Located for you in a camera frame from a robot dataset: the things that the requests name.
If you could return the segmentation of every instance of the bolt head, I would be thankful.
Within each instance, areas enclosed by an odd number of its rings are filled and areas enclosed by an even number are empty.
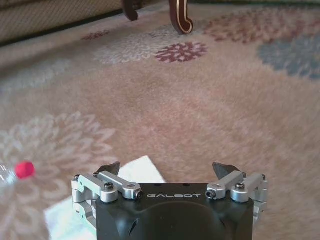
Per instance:
[[[207,199],[214,199],[216,197],[216,192],[212,191],[212,190],[208,190],[205,192],[205,196]]]
[[[104,185],[104,188],[106,190],[112,190],[114,189],[114,184],[112,182],[107,182],[105,185]]]
[[[235,188],[237,190],[244,190],[246,188],[246,186],[242,183],[242,182],[238,182],[236,185],[235,185]]]

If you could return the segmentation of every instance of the curved wooden leg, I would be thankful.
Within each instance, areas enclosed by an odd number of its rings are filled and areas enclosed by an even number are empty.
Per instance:
[[[123,13],[131,21],[138,19],[138,13],[134,10],[133,6],[133,0],[122,0]]]
[[[188,0],[169,0],[170,18],[174,29],[179,34],[189,34],[194,23],[188,18]]]

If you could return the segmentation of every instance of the floor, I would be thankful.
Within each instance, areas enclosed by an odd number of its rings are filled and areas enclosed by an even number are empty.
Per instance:
[[[318,239],[320,8],[167,2],[0,49],[0,159],[37,174],[6,192],[0,239],[48,239],[44,210],[70,181],[148,155],[168,182],[212,162],[269,179],[254,238]]]

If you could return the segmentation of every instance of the screw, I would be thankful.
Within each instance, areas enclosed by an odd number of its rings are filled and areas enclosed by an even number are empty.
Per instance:
[[[212,190],[208,190],[205,192],[205,195],[208,199],[214,199],[216,197],[216,192],[212,191]]]
[[[107,182],[105,185],[104,185],[104,188],[106,190],[112,190],[114,189],[114,184],[112,182]]]
[[[237,190],[244,190],[246,188],[246,186],[242,183],[242,182],[238,182],[236,185],[235,185],[235,188]]]
[[[142,198],[143,195],[144,195],[144,192],[143,192],[143,191],[137,191],[137,192],[134,194],[134,197],[135,197],[135,199],[140,199],[140,198]]]

